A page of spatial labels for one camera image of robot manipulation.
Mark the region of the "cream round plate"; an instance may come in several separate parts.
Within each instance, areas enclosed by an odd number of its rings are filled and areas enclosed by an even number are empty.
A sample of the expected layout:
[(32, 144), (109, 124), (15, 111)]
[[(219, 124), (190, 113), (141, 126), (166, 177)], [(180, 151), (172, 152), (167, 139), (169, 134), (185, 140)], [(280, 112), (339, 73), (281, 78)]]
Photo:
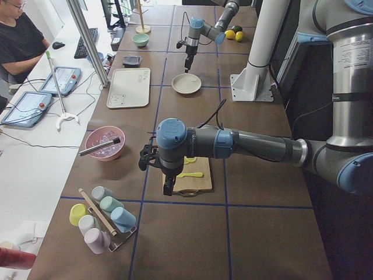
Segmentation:
[(202, 86), (202, 82), (194, 74), (182, 73), (172, 80), (171, 86), (177, 93), (188, 95), (197, 92)]

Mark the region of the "lemon slice top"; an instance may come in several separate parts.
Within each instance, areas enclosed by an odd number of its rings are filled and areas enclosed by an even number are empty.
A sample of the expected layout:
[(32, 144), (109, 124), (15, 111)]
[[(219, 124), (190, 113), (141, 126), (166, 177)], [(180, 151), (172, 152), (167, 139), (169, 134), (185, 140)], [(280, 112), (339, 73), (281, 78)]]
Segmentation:
[(190, 164), (190, 163), (195, 163), (196, 162), (196, 160), (197, 160), (197, 157), (184, 157), (184, 164)]

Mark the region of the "pink bowl with ice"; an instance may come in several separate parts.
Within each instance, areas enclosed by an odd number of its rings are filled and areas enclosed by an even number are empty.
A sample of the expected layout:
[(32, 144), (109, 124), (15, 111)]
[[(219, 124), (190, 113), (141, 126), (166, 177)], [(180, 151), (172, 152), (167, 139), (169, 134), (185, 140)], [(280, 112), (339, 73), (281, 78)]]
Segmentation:
[(95, 150), (89, 155), (99, 161), (107, 162), (121, 156), (125, 148), (125, 134), (122, 129), (115, 126), (104, 126), (95, 129), (86, 139), (85, 149), (106, 144), (110, 145)]

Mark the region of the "green bowl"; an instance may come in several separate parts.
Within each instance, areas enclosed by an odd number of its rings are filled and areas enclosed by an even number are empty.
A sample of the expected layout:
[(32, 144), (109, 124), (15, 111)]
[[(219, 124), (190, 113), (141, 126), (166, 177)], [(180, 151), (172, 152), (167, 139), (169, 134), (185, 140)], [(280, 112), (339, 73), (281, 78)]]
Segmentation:
[(145, 47), (149, 42), (150, 36), (146, 33), (138, 33), (133, 35), (132, 41), (137, 47)]

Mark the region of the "blue cup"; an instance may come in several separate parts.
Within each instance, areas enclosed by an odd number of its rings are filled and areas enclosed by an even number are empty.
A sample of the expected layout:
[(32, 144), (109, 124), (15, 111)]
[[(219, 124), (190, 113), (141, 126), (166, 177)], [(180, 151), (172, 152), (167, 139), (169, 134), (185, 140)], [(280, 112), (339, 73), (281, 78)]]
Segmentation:
[(122, 233), (129, 232), (136, 224), (136, 217), (122, 207), (116, 207), (110, 218)]

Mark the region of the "wooden mug tree stand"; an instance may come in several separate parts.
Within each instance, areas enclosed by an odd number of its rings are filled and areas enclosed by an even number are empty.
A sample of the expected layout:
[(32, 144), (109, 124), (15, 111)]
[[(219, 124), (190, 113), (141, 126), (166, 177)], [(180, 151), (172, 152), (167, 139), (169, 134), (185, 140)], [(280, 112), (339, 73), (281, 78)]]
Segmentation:
[(145, 25), (143, 20), (142, 5), (140, 0), (136, 0), (136, 8), (133, 10), (133, 13), (137, 14), (140, 19), (140, 25), (135, 27), (135, 31), (137, 33), (149, 34), (151, 32), (151, 28), (150, 26)]

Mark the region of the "grey folded cloth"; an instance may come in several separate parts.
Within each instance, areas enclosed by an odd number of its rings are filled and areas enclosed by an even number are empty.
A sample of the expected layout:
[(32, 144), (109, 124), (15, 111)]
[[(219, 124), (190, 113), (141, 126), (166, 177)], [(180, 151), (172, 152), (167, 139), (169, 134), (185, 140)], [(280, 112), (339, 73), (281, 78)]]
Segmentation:
[(126, 55), (123, 57), (122, 65), (126, 68), (136, 68), (136, 67), (140, 67), (142, 60), (143, 60), (142, 56)]

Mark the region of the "pink cup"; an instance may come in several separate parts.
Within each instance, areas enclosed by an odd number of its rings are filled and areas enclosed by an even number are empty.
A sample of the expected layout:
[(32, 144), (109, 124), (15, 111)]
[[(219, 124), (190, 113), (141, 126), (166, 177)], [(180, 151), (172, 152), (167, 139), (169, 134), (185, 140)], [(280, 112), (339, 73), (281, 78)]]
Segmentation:
[(94, 254), (105, 253), (110, 246), (109, 235), (98, 228), (89, 229), (85, 233), (84, 241)]

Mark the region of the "white cup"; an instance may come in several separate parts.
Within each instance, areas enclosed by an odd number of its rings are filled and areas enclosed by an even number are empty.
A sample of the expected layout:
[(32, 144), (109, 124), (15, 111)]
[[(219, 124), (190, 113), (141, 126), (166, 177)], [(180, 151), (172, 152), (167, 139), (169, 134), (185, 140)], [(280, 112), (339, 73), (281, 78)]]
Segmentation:
[(78, 222), (78, 228), (83, 236), (92, 228), (101, 229), (97, 218), (93, 215), (85, 215), (81, 217)]

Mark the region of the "teach pendant far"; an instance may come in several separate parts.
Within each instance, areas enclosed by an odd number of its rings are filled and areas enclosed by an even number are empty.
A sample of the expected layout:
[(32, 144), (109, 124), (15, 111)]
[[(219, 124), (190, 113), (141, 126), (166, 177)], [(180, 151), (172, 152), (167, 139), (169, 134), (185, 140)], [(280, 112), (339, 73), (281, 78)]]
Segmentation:
[[(54, 72), (58, 82), (58, 87), (61, 91), (61, 96), (67, 96), (73, 91), (82, 74), (80, 68), (67, 66), (55, 66)], [(52, 74), (49, 74), (38, 91), (41, 93), (50, 93), (53, 96), (58, 96)]]

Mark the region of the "teach pendant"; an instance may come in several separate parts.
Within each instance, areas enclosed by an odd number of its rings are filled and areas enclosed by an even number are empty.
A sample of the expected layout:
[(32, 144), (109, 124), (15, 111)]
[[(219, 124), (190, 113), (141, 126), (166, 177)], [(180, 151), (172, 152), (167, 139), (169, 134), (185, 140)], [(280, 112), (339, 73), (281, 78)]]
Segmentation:
[(1, 120), (1, 125), (31, 128), (48, 110), (53, 99), (50, 93), (24, 92)]
[[(73, 91), (82, 74), (80, 68), (67, 66), (55, 66), (54, 72), (58, 82), (58, 87), (61, 91), (61, 96), (67, 96)], [(58, 96), (52, 74), (49, 74), (38, 91), (41, 93), (50, 93), (53, 96)]]

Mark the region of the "teach pendant near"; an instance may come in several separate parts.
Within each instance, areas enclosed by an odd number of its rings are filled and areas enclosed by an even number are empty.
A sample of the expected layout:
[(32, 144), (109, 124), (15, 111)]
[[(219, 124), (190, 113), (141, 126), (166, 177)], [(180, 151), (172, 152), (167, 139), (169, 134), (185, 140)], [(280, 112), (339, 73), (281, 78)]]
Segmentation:
[(1, 125), (31, 128), (48, 110), (53, 99), (50, 93), (24, 92), (1, 120)]

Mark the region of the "black computer mouse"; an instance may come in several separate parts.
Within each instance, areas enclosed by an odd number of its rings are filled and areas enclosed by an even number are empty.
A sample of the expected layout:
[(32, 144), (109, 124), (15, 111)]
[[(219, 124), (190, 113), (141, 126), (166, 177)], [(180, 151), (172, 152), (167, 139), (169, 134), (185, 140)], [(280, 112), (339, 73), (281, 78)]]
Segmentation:
[(59, 42), (59, 41), (56, 41), (56, 42), (54, 42), (54, 43), (52, 44), (52, 48), (53, 48), (54, 50), (60, 49), (60, 48), (62, 48), (62, 47), (64, 47), (64, 46), (65, 46), (65, 44), (62, 43), (62, 42)]

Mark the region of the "red bottle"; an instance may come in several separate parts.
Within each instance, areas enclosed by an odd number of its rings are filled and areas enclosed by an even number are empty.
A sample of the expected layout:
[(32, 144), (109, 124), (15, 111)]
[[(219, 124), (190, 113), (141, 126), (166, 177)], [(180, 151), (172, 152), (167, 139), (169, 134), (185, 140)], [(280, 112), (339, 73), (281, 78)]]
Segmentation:
[(1, 247), (1, 267), (28, 270), (34, 265), (36, 257), (33, 253)]

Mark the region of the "aluminium frame post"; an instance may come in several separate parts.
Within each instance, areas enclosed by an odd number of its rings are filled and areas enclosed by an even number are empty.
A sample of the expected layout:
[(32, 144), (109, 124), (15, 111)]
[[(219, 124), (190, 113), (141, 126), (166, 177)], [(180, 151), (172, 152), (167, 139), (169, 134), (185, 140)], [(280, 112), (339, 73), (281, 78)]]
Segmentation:
[(102, 65), (100, 57), (98, 56), (96, 45), (94, 44), (94, 41), (90, 35), (88, 25), (85, 21), (85, 17), (79, 6), (79, 3), (76, 0), (66, 0), (66, 3), (87, 48), (88, 55), (91, 59), (94, 70), (99, 77), (101, 85), (103, 88), (106, 88), (110, 82), (107, 78), (107, 74)]

